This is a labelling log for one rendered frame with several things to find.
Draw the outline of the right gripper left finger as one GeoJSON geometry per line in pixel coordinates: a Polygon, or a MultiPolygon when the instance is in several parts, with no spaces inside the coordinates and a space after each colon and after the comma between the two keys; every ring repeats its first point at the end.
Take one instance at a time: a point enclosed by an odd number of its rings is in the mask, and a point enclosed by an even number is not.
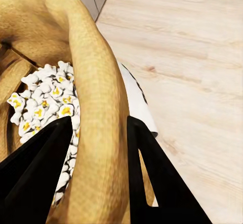
{"type": "Polygon", "coordinates": [[[73,133],[54,120],[0,163],[0,224],[46,224],[73,133]]]}

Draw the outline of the popcorn bag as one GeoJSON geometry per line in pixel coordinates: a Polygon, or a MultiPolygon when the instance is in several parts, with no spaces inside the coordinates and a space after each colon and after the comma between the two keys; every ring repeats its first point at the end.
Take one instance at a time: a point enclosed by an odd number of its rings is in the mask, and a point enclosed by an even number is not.
{"type": "MultiPolygon", "coordinates": [[[[75,165],[46,224],[131,224],[127,117],[158,130],[144,92],[82,0],[0,0],[0,163],[22,146],[8,103],[29,74],[70,63],[80,106],[75,165]]],[[[146,202],[154,191],[139,150],[146,202]]]]}

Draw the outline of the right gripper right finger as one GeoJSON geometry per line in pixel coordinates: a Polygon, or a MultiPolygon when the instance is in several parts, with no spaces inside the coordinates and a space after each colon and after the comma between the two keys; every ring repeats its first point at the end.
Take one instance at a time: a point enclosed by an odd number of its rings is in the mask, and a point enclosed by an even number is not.
{"type": "Polygon", "coordinates": [[[131,224],[212,224],[146,124],[127,117],[131,224]],[[146,202],[139,150],[158,207],[146,202]]]}

